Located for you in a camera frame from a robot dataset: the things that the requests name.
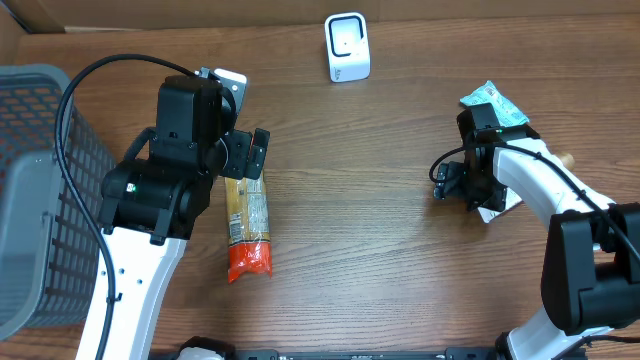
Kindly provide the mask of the orange noodle packet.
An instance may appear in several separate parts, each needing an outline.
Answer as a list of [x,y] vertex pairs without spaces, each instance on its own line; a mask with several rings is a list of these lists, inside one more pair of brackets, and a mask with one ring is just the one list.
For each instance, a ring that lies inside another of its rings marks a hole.
[[272,275],[266,185],[257,180],[225,179],[228,218],[228,282],[246,273]]

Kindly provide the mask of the teal snack packet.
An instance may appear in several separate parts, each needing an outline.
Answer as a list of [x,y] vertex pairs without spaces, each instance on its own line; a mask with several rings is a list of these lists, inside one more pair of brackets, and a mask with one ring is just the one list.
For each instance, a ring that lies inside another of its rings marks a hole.
[[502,126],[511,127],[529,122],[529,118],[508,98],[500,93],[492,81],[486,83],[471,94],[460,99],[464,106],[491,104]]

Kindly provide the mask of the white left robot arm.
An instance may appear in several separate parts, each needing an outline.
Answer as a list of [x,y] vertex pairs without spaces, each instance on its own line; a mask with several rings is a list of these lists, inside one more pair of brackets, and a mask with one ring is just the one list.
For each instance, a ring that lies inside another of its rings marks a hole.
[[104,358],[148,357],[168,284],[216,178],[259,178],[269,133],[235,127],[247,85],[224,69],[167,77],[155,131],[142,140],[148,158],[133,149],[105,175],[98,221],[115,300]]

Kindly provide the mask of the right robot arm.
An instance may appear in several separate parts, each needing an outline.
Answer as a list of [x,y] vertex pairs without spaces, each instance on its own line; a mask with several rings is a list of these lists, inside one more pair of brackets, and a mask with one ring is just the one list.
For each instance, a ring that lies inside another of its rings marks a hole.
[[584,359],[594,342],[639,319],[639,205],[618,204],[581,182],[527,123],[505,126],[489,104],[456,118],[461,162],[434,161],[434,196],[461,198],[469,211],[501,212],[513,191],[548,230],[541,308],[493,347],[458,349],[462,359]]

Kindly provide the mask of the white conditioner tube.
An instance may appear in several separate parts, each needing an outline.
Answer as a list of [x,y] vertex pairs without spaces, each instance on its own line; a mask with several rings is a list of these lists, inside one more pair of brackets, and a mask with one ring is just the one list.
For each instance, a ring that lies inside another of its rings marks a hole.
[[[575,159],[570,153],[557,153],[556,157],[560,159],[562,164],[568,170],[573,170],[575,167]],[[511,189],[507,189],[505,198],[505,208],[502,211],[489,210],[484,207],[479,207],[478,212],[484,223],[490,223],[496,217],[501,216],[503,213],[511,210],[522,202],[522,199]]]

